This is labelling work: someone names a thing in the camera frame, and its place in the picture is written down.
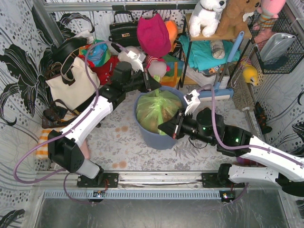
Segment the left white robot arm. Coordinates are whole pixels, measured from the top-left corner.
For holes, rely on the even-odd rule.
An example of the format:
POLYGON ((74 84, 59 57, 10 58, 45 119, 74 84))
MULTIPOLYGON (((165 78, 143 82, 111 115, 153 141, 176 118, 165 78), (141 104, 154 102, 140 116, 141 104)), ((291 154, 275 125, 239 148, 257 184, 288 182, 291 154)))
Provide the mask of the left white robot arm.
POLYGON ((52 130, 48 135, 49 159, 70 173, 89 179, 101 178, 103 169, 86 159, 80 146, 97 124, 126 98, 126 93, 134 90, 147 93, 160 87, 161 84, 149 75, 147 69, 133 74, 130 63, 119 62, 111 81, 98 90, 92 103, 63 130, 52 130))

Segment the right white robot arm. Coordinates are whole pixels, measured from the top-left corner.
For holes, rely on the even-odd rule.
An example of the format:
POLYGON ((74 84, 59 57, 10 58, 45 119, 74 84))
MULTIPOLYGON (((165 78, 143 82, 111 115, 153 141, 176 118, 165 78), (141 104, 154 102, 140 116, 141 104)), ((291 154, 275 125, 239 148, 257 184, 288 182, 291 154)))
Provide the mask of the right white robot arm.
POLYGON ((185 135, 215 146, 225 156, 257 162, 256 167, 229 163, 221 164, 216 173, 202 175, 205 188, 243 186, 257 183, 278 186, 293 196, 304 195, 304 160, 272 147, 252 133, 232 125, 224 124, 223 116, 213 114, 205 108, 193 119, 183 109, 158 129, 173 139, 185 135))

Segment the green plastic trash bag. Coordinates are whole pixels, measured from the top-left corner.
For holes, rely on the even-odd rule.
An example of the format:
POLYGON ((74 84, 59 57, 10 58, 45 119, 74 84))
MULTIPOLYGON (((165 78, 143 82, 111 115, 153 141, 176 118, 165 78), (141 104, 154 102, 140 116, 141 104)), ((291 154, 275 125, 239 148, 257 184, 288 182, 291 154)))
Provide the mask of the green plastic trash bag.
POLYGON ((136 119, 145 130, 165 135, 158 126, 169 121, 182 107, 182 101, 177 95, 158 88, 139 97, 135 106, 136 119))

